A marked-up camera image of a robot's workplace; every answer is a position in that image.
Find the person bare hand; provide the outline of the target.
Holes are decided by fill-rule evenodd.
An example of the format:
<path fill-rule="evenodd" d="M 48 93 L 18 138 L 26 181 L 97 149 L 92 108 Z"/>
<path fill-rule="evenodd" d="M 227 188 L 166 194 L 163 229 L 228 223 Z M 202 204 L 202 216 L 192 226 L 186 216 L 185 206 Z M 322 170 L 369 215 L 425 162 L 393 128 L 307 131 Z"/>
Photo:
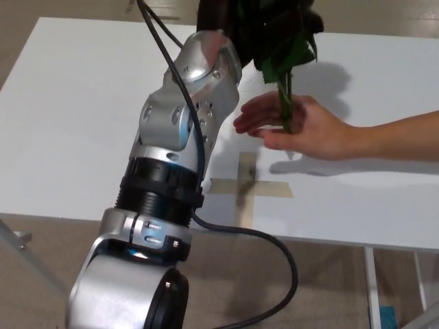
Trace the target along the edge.
<path fill-rule="evenodd" d="M 238 134 L 263 140 L 269 149 L 295 151 L 321 160 L 348 160 L 357 155 L 359 130 L 337 118 L 313 97 L 292 95 L 288 133 L 281 127 L 281 103 L 275 92 L 255 97 L 241 107 L 233 125 Z"/>

